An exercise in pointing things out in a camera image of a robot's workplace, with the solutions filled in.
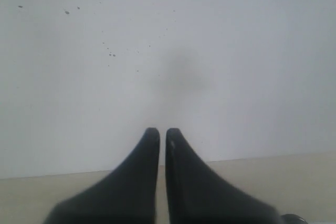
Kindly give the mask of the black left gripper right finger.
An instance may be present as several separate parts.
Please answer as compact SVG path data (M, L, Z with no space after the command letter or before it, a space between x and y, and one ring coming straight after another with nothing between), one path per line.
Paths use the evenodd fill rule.
M283 223L275 208L214 172L176 128L166 133L165 179L170 223Z

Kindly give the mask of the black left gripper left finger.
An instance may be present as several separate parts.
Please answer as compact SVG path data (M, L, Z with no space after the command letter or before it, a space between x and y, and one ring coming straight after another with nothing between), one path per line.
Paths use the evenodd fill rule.
M145 130L129 156L108 176L58 203L45 223L155 223L160 134Z

